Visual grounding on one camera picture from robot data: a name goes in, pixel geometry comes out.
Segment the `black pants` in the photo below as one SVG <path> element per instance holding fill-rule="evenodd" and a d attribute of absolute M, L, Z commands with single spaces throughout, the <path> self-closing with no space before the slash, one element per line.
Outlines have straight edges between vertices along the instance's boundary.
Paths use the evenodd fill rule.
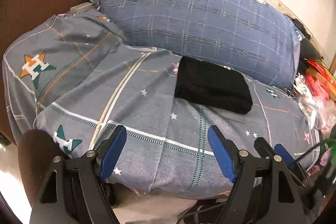
<path fill-rule="evenodd" d="M 238 114 L 247 114 L 253 104 L 241 73 L 187 56 L 179 62 L 174 96 Z"/>

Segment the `red and white clutter pile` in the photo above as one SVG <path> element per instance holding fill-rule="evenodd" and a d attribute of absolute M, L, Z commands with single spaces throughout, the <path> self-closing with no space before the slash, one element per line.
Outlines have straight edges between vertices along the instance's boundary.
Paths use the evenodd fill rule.
<path fill-rule="evenodd" d="M 299 63 L 293 89 L 309 128 L 328 138 L 335 126 L 335 77 L 322 60 L 305 59 Z"/>

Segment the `grey star pattern bedsheet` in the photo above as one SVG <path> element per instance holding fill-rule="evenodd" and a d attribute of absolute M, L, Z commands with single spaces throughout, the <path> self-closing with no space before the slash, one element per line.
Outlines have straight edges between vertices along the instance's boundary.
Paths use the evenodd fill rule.
<path fill-rule="evenodd" d="M 5 50 L 2 75 L 15 140 L 31 129 L 47 132 L 71 158 L 95 149 L 118 125 L 127 141 L 109 182 L 138 194 L 163 191 L 211 198 L 232 188 L 207 140 L 216 125 L 238 148 L 254 153 L 263 137 L 281 144 L 311 169 L 320 140 L 295 100 L 246 75 L 251 109 L 232 111 L 175 96 L 181 57 L 156 47 L 133 47 L 120 29 L 95 10 L 50 17 Z"/>

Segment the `blue plaid pillow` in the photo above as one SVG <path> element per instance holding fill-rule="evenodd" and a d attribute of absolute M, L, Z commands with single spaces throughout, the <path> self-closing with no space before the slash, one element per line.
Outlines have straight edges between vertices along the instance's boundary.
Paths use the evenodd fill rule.
<path fill-rule="evenodd" d="M 263 0 L 91 0 L 133 46 L 224 65 L 288 88 L 298 69 L 293 22 Z"/>

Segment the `wooden bed frame edge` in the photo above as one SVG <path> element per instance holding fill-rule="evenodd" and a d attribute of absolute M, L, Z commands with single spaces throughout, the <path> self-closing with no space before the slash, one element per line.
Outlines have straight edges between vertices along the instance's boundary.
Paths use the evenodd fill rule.
<path fill-rule="evenodd" d="M 86 12 L 94 7 L 93 3 L 86 2 L 70 8 L 71 13 L 82 13 Z"/>

